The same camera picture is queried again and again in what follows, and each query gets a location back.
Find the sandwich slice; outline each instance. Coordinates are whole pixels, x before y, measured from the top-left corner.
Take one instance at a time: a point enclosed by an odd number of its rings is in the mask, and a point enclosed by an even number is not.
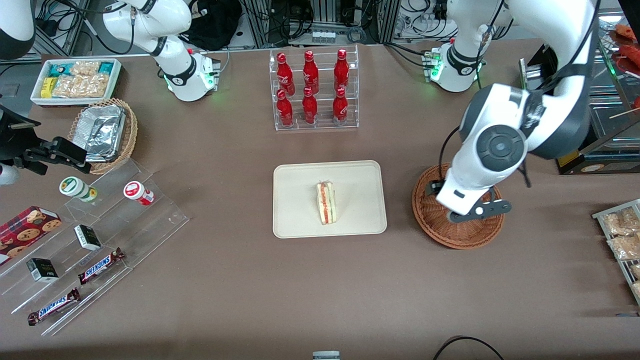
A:
[[[337,219],[335,210],[335,192],[331,181],[316,185],[318,191],[318,210],[323,225],[333,224]]]

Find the aluminum foil container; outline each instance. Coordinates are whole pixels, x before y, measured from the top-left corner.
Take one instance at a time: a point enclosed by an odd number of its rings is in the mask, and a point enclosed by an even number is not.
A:
[[[126,111],[117,105],[82,111],[72,142],[86,150],[86,160],[110,162],[118,157]]]

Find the beige tray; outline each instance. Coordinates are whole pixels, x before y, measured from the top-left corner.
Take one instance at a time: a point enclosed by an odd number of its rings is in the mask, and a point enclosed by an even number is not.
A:
[[[316,184],[335,187],[338,220],[323,225]],[[280,165],[273,172],[273,234],[281,239],[380,234],[387,228],[380,165],[373,160]]]
[[[136,136],[138,135],[138,119],[136,119],[136,114],[133,113],[129,105],[120,100],[111,98],[106,101],[96,102],[95,104],[91,104],[91,106],[107,106],[107,105],[118,105],[125,109],[127,112],[127,117],[125,118],[124,124],[124,132],[122,133],[122,142],[120,143],[120,155],[116,160],[110,163],[90,163],[91,164],[91,174],[93,175],[102,175],[107,171],[111,170],[117,164],[123,162],[128,159],[133,152],[133,148],[136,145]],[[71,141],[74,138],[74,134],[76,133],[76,126],[78,125],[78,120],[80,119],[80,113],[76,116],[74,123],[71,125],[71,130],[69,131],[69,135],[67,135],[67,139]]]

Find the snickers bar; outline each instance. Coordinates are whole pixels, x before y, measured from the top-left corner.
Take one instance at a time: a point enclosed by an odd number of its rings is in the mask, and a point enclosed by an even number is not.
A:
[[[80,302],[80,293],[78,292],[77,288],[74,288],[70,293],[41,308],[40,311],[29,314],[29,318],[27,319],[27,321],[29,322],[29,326],[36,325],[37,323],[44,320],[44,318],[46,318],[47,316],[60,311],[60,309],[71,304],[72,302]]]
[[[105,271],[109,266],[115,264],[116,261],[122,258],[124,258],[124,253],[120,250],[120,248],[115,249],[104,259],[98,261],[97,264],[86,269],[84,273],[79,274],[78,278],[80,279],[80,284],[86,284],[92,277],[95,277],[101,272]]]

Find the black bag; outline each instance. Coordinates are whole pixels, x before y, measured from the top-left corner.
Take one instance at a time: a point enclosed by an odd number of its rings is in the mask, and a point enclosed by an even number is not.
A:
[[[203,50],[220,50],[229,45],[242,15],[239,0],[192,0],[191,27],[180,39]]]

